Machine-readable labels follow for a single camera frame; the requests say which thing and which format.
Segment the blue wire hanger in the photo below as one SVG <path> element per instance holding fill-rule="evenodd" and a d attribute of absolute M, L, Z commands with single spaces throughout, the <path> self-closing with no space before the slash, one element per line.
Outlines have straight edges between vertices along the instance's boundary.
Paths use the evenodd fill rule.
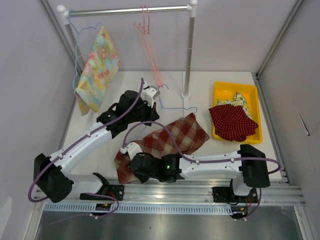
<path fill-rule="evenodd" d="M 70 9 L 67 11 L 67 14 L 66 14 L 67 24 L 65 25 L 65 28 L 66 28 L 67 35 L 68 35 L 70 43 L 71 43 L 71 47 L 74 52 L 74 72 L 75 72 L 75 74 L 74 74 L 74 77 L 72 80 L 72 88 L 73 88 L 73 91 L 76 92 L 76 81 L 81 76 L 81 74 L 84 70 L 84 65 L 85 65 L 85 60 L 84 60 L 84 57 L 83 57 L 82 52 L 79 47 L 80 36 L 81 36 L 82 32 L 85 30 L 97 30 L 99 27 L 102 26 L 102 23 L 98 22 L 94 26 L 87 26 L 87 27 L 84 27 L 84 28 L 78 30 L 77 27 L 75 26 L 75 24 L 71 20 L 71 18 L 72 18 L 71 13 L 73 13 L 73 12 L 74 12 L 73 9 Z"/>
<path fill-rule="evenodd" d="M 196 114 L 197 111 L 198 111 L 198 108 L 197 108 L 196 106 L 192 106 L 192 107 L 188 107 L 188 108 L 185 108 L 185 107 L 166 107 L 166 106 L 164 106 L 161 97 L 159 96 L 158 98 L 159 98 L 159 103 L 160 103 L 160 112 L 161 112 L 162 110 L 185 110 L 185 111 L 193 110 L 193 111 L 194 111 L 193 113 Z M 146 129 L 146 127 L 147 127 L 147 126 L 145 126 L 145 127 L 140 131 L 140 133 L 133 138 L 133 140 L 137 140 L 138 138 L 140 138 L 140 137 L 142 136 L 144 130 Z"/>

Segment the red plaid cloth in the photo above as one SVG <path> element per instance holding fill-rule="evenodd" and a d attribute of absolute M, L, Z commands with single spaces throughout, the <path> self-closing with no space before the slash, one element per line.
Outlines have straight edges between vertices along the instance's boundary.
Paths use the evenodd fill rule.
<path fill-rule="evenodd" d="M 190 113 L 186 117 L 181 117 L 169 123 L 166 125 L 166 128 L 173 138 L 169 137 L 165 129 L 160 128 L 134 142 L 141 147 L 143 152 L 152 154 L 160 159 L 164 155 L 176 154 L 178 152 L 174 142 L 177 143 L 183 154 L 191 155 L 210 139 L 210 136 L 197 122 L 194 113 Z"/>

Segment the floral pastel skirt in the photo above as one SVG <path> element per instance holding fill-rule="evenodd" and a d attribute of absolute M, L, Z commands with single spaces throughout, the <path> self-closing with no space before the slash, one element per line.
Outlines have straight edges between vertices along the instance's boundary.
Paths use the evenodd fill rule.
<path fill-rule="evenodd" d="M 100 27 L 74 93 L 82 116 L 98 113 L 122 62 L 104 26 Z"/>

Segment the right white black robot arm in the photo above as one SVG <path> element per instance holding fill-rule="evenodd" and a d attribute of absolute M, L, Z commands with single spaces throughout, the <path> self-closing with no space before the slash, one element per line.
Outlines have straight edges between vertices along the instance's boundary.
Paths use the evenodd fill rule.
<path fill-rule="evenodd" d="M 249 144 L 230 153 L 209 156 L 182 156 L 179 153 L 157 158 L 142 151 L 137 143 L 126 147 L 129 168 L 141 183 L 156 179 L 161 183 L 175 183 L 192 177 L 226 175 L 231 177 L 228 196 L 234 202 L 245 198 L 253 188 L 268 188 L 270 178 L 266 155 Z"/>

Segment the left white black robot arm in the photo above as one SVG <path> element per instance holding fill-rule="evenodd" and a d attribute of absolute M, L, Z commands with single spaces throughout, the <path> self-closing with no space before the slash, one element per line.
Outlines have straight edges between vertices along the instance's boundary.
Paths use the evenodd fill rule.
<path fill-rule="evenodd" d="M 160 91 L 154 86 L 144 87 L 141 92 L 127 90 L 74 143 L 49 156 L 39 154 L 34 159 L 33 180 L 45 198 L 59 203 L 69 195 L 91 192 L 97 200 L 105 199 L 109 188 L 100 174 L 74 175 L 73 169 L 96 148 L 124 132 L 130 124 L 143 122 L 149 126 L 158 120 L 160 116 L 155 99 L 159 95 Z"/>

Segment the red polka dot cloth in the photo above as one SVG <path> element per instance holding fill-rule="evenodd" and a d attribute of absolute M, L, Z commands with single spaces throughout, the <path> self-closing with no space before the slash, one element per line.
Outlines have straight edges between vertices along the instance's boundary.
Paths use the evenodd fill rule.
<path fill-rule="evenodd" d="M 229 142 L 244 142 L 256 133 L 259 125 L 249 118 L 241 106 L 216 105 L 209 109 L 214 134 Z"/>

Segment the green leaf print cloth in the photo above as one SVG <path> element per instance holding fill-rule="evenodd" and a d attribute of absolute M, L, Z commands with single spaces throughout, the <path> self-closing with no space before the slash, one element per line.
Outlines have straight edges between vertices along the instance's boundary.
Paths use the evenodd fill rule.
<path fill-rule="evenodd" d="M 221 106 L 221 105 L 232 105 L 234 107 L 241 106 L 242 109 L 244 110 L 245 114 L 250 118 L 252 118 L 252 115 L 250 113 L 247 101 L 245 98 L 239 93 L 236 92 L 233 99 L 228 99 L 228 100 L 216 100 L 216 105 Z"/>

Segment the yellow plastic tray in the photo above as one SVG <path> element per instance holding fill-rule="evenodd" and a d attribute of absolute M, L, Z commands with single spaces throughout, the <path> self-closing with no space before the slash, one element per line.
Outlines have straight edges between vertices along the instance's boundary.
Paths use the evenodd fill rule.
<path fill-rule="evenodd" d="M 254 85 L 217 81 L 214 83 L 213 87 L 213 107 L 217 106 L 216 100 L 231 100 L 234 98 L 236 92 L 240 93 L 245 98 L 252 120 L 258 124 L 255 134 L 248 136 L 244 142 L 239 143 L 260 144 L 263 141 L 263 133 L 257 87 Z M 214 130 L 215 128 L 212 123 L 212 136 L 215 139 L 223 140 L 215 135 Z"/>

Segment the white metal clothes rack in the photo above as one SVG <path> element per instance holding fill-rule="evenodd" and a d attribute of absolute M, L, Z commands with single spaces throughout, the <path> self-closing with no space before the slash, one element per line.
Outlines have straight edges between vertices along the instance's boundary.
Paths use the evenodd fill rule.
<path fill-rule="evenodd" d="M 152 36 L 150 33 L 150 16 L 151 13 L 161 13 L 161 12 L 188 12 L 188 42 L 187 42 L 187 56 L 186 56 L 186 67 L 185 71 L 182 73 L 182 106 L 184 108 L 190 108 L 190 77 L 191 77 L 191 65 L 192 65 L 192 52 L 193 52 L 193 39 L 194 39 L 194 28 L 195 28 L 195 18 L 196 18 L 196 8 L 198 2 L 196 0 L 191 0 L 186 5 L 180 6 L 160 6 L 160 7 L 147 7 L 141 6 L 138 8 L 124 8 L 124 9 L 101 9 L 101 10 L 76 10 L 71 13 L 71 18 L 77 17 L 95 17 L 95 16 L 108 16 L 108 15 L 127 15 L 127 14 L 143 14 L 143 23 L 134 23 L 134 29 L 136 30 L 139 42 L 144 51 L 146 59 L 148 61 L 150 71 L 153 75 L 155 83 L 158 87 L 163 87 L 163 79 L 159 70 L 159 64 L 154 49 Z M 60 18 L 65 25 L 67 25 L 67 13 L 63 5 L 58 5 L 56 11 L 59 13 Z M 192 110 L 182 110 L 183 115 L 186 116 Z"/>

